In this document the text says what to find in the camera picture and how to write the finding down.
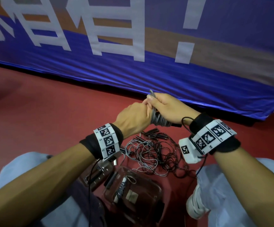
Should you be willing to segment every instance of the hand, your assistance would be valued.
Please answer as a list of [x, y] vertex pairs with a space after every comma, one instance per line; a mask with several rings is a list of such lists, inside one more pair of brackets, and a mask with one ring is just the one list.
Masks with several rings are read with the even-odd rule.
[[119, 113], [113, 124], [123, 133], [124, 139], [143, 131], [150, 125], [152, 109], [142, 103], [133, 103]]
[[[143, 101], [143, 104], [148, 105], [149, 108], [155, 107], [160, 114], [169, 122], [181, 124], [183, 117], [196, 118], [200, 112], [185, 105], [180, 100], [174, 98], [169, 94], [155, 93], [156, 98], [151, 95], [147, 95], [147, 98]], [[184, 124], [190, 125], [191, 119], [185, 119]]]

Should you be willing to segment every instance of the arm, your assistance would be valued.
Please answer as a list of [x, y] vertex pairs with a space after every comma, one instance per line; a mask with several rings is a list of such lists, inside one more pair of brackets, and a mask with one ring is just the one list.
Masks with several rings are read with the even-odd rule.
[[[181, 123], [185, 116], [196, 118], [200, 114], [168, 94], [155, 94], [157, 99], [148, 95], [143, 103], [157, 108], [170, 122]], [[255, 224], [274, 226], [274, 173], [242, 148], [229, 153], [215, 152], [214, 157]]]
[[274, 226], [274, 173], [242, 148], [214, 157], [257, 226]]
[[[147, 106], [134, 103], [113, 124], [127, 138], [145, 129], [150, 115]], [[85, 146], [77, 144], [2, 187], [0, 226], [26, 226], [40, 217], [94, 160]]]

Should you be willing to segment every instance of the sneaker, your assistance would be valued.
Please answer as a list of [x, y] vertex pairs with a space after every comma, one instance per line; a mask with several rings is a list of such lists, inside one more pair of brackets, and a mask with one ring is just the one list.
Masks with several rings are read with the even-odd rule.
[[188, 201], [186, 202], [186, 210], [189, 216], [196, 220], [209, 211], [201, 201], [199, 184], [197, 184], [193, 194], [188, 198]]

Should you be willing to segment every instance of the pants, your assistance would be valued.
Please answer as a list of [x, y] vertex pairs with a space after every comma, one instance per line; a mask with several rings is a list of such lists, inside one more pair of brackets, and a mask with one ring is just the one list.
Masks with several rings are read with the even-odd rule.
[[[37, 152], [29, 152], [18, 156], [7, 164], [0, 172], [0, 188], [21, 174], [48, 160], [51, 156]], [[105, 226], [104, 208], [91, 193], [91, 207], [88, 200], [88, 190], [78, 181], [70, 185], [64, 196], [47, 210], [39, 220], [29, 226], [37, 227], [85, 227], [88, 226], [91, 212], [92, 227]]]
[[[258, 159], [274, 173], [274, 160]], [[218, 165], [203, 167], [197, 179], [204, 206], [211, 210], [209, 227], [256, 226], [249, 218]]]

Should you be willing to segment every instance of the red floor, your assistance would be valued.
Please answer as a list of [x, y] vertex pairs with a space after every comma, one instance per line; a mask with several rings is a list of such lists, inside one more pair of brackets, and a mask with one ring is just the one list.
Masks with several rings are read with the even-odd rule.
[[[0, 68], [0, 170], [13, 158], [36, 151], [58, 154], [75, 145], [94, 128], [113, 122], [135, 99], [90, 90]], [[274, 114], [253, 127], [228, 122], [242, 146], [255, 157], [274, 159]], [[161, 128], [175, 141], [186, 137], [183, 128]], [[209, 156], [207, 164], [214, 163]], [[197, 169], [199, 164], [191, 165]], [[184, 226], [186, 188], [190, 178], [152, 176], [163, 187], [165, 213], [160, 226]], [[96, 194], [101, 196], [100, 189]], [[205, 226], [204, 218], [198, 226]], [[188, 220], [187, 226], [196, 226]]]

